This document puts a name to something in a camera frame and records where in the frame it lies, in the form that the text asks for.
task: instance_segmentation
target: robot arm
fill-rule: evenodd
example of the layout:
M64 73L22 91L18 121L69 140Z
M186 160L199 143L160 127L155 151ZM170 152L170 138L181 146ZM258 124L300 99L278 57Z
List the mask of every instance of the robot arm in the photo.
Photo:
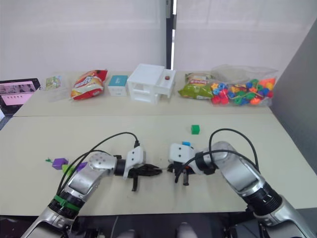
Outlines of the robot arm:
M235 151L227 142L215 143L212 149ZM184 164L196 156L188 169L196 174L208 174L217 167L232 189L248 204L255 218L266 226L270 237L316 238L302 216L270 187L252 164L228 152L214 153L211 161L210 155L203 155L203 152L186 145L172 144L169 160L175 167L175 164ZM188 185L188 174L184 175L184 185Z
M103 177L118 175L127 179L129 172L143 162L144 151L141 146L131 150L126 160L101 152L92 155L87 166L71 178L59 195L55 195L22 238L67 237L66 231Z

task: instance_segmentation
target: white table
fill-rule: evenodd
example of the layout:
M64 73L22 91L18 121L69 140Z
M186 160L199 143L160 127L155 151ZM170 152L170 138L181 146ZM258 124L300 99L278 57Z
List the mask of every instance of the white table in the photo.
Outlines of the white table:
M71 85L82 73L63 73ZM130 75L130 72L109 72L105 85L112 75ZM258 114L271 113L266 107L213 106L210 100L182 98L178 90L185 85L185 72L177 72L171 98L163 95L157 105L130 100L130 97L112 97L105 92L94 98L82 101L68 99L49 102L45 91L37 91L15 114L22 116L141 116L141 115L212 115L212 114Z
M201 126L191 135L190 125ZM61 171L45 162L47 157L69 160L121 131L136 133L147 152L147 162L167 167L169 146L190 141L197 149L207 147L212 131L230 127L245 133L258 152L260 170L270 185L297 209L317 207L317 176L273 114L187 116L81 116L15 117L0 131L0 214L39 215L56 192ZM226 140L253 159L247 142L230 132ZM113 139L100 148L125 157L132 137ZM244 211L246 204L222 178L190 175L190 185L174 184L164 172L140 178L139 191L131 192L132 180L104 178L80 215L197 213Z

